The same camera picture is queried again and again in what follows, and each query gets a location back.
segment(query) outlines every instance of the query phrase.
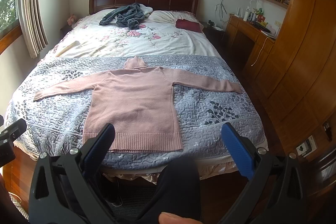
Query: nightstand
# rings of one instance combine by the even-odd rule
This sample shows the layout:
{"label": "nightstand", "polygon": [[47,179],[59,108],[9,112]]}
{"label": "nightstand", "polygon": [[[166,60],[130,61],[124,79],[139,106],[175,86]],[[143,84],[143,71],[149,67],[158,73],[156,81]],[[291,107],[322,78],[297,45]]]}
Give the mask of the nightstand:
{"label": "nightstand", "polygon": [[60,31],[59,31],[59,39],[62,40],[65,35],[72,30],[72,27],[69,25],[65,25]]}
{"label": "nightstand", "polygon": [[216,30],[214,27],[210,26],[207,22],[201,22],[204,26],[203,32],[207,39],[213,44],[216,50],[222,55],[225,47],[225,32]]}

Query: bed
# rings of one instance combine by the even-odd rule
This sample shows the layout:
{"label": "bed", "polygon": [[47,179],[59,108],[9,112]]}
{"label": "bed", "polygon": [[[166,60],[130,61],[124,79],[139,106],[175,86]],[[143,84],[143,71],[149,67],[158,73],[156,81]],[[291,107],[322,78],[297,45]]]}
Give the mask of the bed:
{"label": "bed", "polygon": [[[99,25],[111,9],[134,2],[154,10],[141,22],[140,29]],[[148,66],[180,68],[238,82],[203,33],[175,27],[177,19],[198,22],[194,16],[197,4],[198,0],[90,0],[90,15],[78,21],[14,92],[5,126],[19,118],[27,121],[27,131],[14,144],[33,159],[42,151],[60,155],[72,147],[80,148],[92,91],[38,102],[33,102],[34,93],[65,80],[122,68],[129,57],[141,56]],[[165,165],[182,155],[197,160],[201,179],[235,171],[236,165],[220,137],[221,126],[226,122],[255,146],[267,148],[260,117],[244,90],[242,94],[219,93],[175,85],[174,105],[183,150],[108,153],[103,171],[123,179],[143,177],[155,182]]]}

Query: pink sweater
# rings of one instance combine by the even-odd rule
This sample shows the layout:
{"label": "pink sweater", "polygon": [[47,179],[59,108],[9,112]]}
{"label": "pink sweater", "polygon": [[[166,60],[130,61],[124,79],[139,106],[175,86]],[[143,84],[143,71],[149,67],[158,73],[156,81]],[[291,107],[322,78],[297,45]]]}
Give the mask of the pink sweater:
{"label": "pink sweater", "polygon": [[115,127],[110,151],[150,152],[183,149],[173,101],[174,84],[241,93],[239,84],[228,80],[144,65],[141,58],[135,57],[127,60],[124,69],[78,77],[41,90],[34,101],[93,89],[83,141],[95,137],[109,122]]}

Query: ribbed hem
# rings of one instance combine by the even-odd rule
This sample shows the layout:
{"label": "ribbed hem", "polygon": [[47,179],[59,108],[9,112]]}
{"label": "ribbed hem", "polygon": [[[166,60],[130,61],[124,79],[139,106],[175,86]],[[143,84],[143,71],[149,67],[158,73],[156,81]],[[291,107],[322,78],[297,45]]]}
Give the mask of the ribbed hem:
{"label": "ribbed hem", "polygon": [[42,91],[38,91],[38,92],[36,92],[35,95],[34,95],[33,102],[34,102],[34,101],[41,100],[41,99],[42,99]]}
{"label": "ribbed hem", "polygon": [[[83,132],[84,143],[98,133]],[[183,149],[181,134],[176,133],[116,133],[109,152],[166,152]]]}
{"label": "ribbed hem", "polygon": [[242,93],[242,89],[240,88],[240,85],[238,83],[230,82],[230,84],[231,84],[233,91]]}
{"label": "ribbed hem", "polygon": [[146,64],[141,57],[137,56],[127,59],[124,65],[124,69],[136,69],[141,67],[146,67]]}

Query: gray quilted bedspread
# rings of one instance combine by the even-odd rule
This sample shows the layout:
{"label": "gray quilted bedspread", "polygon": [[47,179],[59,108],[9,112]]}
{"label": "gray quilted bedspread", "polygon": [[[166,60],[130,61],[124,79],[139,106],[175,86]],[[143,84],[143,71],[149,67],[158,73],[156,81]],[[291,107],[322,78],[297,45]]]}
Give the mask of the gray quilted bedspread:
{"label": "gray quilted bedspread", "polygon": [[[6,112],[5,126],[19,118],[27,121],[27,131],[18,138],[16,145],[35,156],[42,151],[60,155],[72,147],[80,148],[92,91],[56,95],[38,102],[33,102],[34,93],[78,76],[123,68],[127,58],[55,58],[38,65],[15,91]],[[218,80],[238,81],[225,61],[217,57],[151,55],[142,58],[148,66],[179,68]],[[105,165],[119,170],[139,170],[166,164],[181,155],[192,155],[197,159],[229,155],[220,134],[221,126],[226,122],[254,145],[265,140],[260,117],[244,90],[238,94],[175,85],[174,92],[183,151],[108,153]]]}

